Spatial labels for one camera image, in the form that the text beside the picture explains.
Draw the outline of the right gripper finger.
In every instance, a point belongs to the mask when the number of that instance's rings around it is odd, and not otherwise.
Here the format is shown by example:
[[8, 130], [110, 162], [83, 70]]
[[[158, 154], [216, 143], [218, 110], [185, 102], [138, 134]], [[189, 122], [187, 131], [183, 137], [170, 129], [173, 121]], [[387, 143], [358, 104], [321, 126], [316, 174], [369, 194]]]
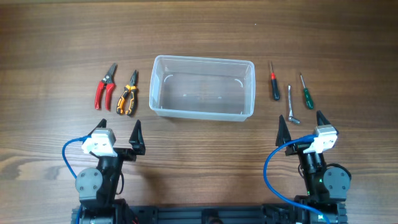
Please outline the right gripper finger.
[[277, 147], [282, 146], [283, 144], [290, 142], [291, 136], [289, 129], [286, 125], [285, 119], [282, 115], [279, 116], [279, 128], [278, 128], [278, 133], [275, 141], [275, 145]]
[[320, 110], [317, 111], [317, 124], [316, 134], [339, 134], [339, 131], [331, 125]]

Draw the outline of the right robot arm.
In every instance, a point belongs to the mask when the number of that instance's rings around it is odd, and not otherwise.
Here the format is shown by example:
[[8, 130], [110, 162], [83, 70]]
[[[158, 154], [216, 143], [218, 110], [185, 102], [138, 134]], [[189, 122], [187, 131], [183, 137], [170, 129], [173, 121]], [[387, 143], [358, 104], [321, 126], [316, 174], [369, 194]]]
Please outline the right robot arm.
[[294, 202], [312, 207], [321, 215], [289, 203], [271, 205], [264, 213], [269, 223], [347, 223], [345, 201], [351, 184], [351, 173], [343, 166], [325, 162], [322, 152], [310, 148], [311, 142], [297, 142], [285, 148], [286, 156], [297, 156], [298, 170], [307, 195], [297, 195]]

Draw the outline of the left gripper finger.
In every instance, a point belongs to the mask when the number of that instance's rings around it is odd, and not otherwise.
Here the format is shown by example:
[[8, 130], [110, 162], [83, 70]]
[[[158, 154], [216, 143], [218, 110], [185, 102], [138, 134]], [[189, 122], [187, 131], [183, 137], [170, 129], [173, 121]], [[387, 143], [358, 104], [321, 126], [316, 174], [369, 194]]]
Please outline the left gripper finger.
[[96, 125], [96, 127], [88, 134], [88, 136], [91, 136], [96, 128], [105, 128], [105, 127], [106, 127], [106, 123], [107, 123], [107, 120], [106, 120], [106, 119], [102, 119], [102, 120]]
[[129, 143], [132, 146], [132, 150], [135, 154], [143, 156], [146, 153], [146, 147], [142, 135], [141, 121], [139, 119], [135, 123], [134, 129], [129, 138]]

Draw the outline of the silver socket wrench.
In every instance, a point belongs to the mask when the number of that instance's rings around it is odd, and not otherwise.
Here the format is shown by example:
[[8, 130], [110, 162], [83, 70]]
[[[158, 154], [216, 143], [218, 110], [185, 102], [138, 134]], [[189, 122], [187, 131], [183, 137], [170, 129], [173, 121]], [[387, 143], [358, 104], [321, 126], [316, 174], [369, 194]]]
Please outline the silver socket wrench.
[[289, 101], [289, 117], [288, 120], [294, 124], [300, 124], [300, 121], [294, 117], [293, 107], [292, 107], [292, 92], [291, 85], [288, 84], [288, 101]]

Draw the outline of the orange black needle-nose pliers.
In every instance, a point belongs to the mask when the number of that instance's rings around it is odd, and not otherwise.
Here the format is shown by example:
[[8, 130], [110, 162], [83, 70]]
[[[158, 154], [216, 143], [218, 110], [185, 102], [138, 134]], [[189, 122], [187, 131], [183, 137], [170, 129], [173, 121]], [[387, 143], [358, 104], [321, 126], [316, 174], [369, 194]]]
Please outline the orange black needle-nose pliers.
[[137, 105], [137, 76], [138, 71], [134, 70], [129, 84], [124, 87], [124, 91], [118, 100], [116, 107], [117, 114], [125, 113], [128, 116], [133, 116]]

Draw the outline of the red handled cutting pliers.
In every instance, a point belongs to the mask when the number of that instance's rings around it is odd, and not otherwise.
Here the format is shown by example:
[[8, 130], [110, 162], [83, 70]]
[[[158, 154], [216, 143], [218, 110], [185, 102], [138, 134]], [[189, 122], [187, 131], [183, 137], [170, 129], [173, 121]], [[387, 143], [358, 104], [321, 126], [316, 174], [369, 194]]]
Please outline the red handled cutting pliers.
[[117, 70], [117, 63], [113, 63], [109, 70], [106, 72], [104, 78], [98, 83], [95, 95], [95, 109], [101, 109], [101, 100], [103, 92], [105, 91], [105, 109], [111, 109], [111, 96], [116, 85], [114, 83], [114, 74]]

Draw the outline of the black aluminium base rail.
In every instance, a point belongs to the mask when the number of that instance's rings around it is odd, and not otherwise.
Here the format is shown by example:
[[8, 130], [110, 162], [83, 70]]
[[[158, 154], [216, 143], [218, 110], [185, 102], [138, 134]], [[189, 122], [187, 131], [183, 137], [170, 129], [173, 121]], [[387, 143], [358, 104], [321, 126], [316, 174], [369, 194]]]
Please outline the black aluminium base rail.
[[343, 204], [324, 205], [321, 215], [289, 204], [264, 204], [242, 207], [175, 207], [140, 206], [112, 208], [92, 212], [72, 210], [72, 223], [348, 223]]

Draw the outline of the clear plastic container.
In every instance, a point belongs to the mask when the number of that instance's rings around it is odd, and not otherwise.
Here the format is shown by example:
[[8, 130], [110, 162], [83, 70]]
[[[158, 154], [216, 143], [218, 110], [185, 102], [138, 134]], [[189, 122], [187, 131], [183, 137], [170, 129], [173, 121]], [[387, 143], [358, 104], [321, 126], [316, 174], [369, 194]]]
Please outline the clear plastic container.
[[254, 112], [256, 71], [251, 61], [159, 55], [149, 106], [159, 116], [245, 121]]

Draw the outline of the green handled screwdriver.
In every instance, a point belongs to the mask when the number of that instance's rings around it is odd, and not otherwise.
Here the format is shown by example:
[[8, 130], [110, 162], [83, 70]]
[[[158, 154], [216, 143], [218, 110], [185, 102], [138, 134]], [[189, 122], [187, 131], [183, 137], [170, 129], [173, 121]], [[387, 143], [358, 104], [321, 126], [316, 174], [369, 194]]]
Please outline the green handled screwdriver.
[[302, 85], [303, 85], [303, 95], [304, 95], [304, 98], [305, 98], [306, 106], [307, 106], [308, 109], [313, 110], [314, 109], [314, 102], [312, 100], [312, 97], [310, 95], [310, 92], [309, 92], [308, 88], [305, 85], [305, 81], [304, 81], [303, 76], [302, 76], [301, 73], [300, 73], [300, 79], [301, 79]]

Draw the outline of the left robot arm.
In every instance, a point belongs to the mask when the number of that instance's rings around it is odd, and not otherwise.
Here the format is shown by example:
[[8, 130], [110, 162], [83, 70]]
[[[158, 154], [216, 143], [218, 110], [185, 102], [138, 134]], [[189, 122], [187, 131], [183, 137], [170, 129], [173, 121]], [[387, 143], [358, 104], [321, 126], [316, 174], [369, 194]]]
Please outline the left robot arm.
[[83, 143], [81, 148], [85, 154], [98, 159], [98, 164], [74, 175], [80, 207], [72, 223], [139, 223], [127, 202], [116, 196], [124, 189], [118, 188], [119, 181], [124, 181], [123, 164], [134, 162], [137, 156], [146, 153], [141, 122], [136, 121], [134, 125], [129, 138], [131, 147], [114, 147], [116, 137], [113, 130], [106, 127], [105, 119], [77, 141]]

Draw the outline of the red black screwdriver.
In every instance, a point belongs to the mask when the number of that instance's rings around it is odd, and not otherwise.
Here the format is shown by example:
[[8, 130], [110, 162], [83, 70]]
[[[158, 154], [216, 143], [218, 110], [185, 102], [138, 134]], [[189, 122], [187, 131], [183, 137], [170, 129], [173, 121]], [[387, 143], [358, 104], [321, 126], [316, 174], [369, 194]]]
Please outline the red black screwdriver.
[[278, 89], [277, 79], [273, 70], [272, 62], [269, 61], [269, 68], [271, 73], [271, 87], [272, 87], [272, 97], [275, 101], [279, 101], [280, 93]]

